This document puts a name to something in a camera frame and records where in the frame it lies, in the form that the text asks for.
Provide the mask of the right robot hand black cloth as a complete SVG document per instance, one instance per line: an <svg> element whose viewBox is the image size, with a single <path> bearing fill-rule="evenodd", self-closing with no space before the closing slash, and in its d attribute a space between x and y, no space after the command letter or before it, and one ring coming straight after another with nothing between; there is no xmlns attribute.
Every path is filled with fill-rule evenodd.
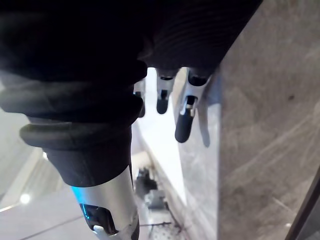
<svg viewBox="0 0 320 240"><path fill-rule="evenodd" d="M100 239L137 240L132 124L148 68L207 78L259 0L3 0L0 107L44 150Z"/></svg>

